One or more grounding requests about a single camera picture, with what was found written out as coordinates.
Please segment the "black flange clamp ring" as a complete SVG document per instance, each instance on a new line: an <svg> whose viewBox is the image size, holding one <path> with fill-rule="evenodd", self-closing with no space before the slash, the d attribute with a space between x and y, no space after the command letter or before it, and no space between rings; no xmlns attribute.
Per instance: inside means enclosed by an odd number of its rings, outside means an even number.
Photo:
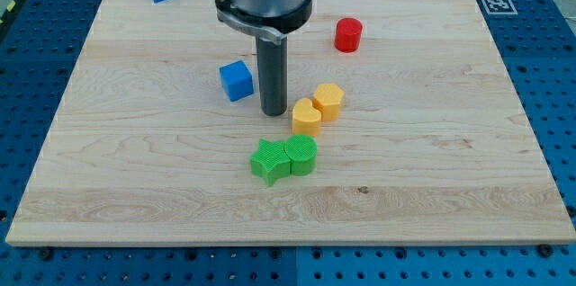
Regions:
<svg viewBox="0 0 576 286"><path fill-rule="evenodd" d="M287 34L301 28L311 17L313 0L304 0L294 11L277 16L256 16L239 10L230 0L215 0L217 19L231 29L280 45Z"/></svg>

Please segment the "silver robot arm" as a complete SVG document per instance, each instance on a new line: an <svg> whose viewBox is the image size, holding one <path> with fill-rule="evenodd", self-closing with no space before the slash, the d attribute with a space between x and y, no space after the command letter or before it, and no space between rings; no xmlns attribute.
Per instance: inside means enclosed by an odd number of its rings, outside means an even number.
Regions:
<svg viewBox="0 0 576 286"><path fill-rule="evenodd" d="M215 0L217 19L255 38L261 109L287 109L287 37L311 17L313 0Z"/></svg>

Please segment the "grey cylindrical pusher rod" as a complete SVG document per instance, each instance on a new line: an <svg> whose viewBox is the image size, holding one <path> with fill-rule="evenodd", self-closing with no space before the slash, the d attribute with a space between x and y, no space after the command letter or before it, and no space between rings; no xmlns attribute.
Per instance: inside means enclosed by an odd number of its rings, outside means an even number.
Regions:
<svg viewBox="0 0 576 286"><path fill-rule="evenodd" d="M267 116L279 116L287 108L287 39L275 45L256 38L256 64L261 109Z"/></svg>

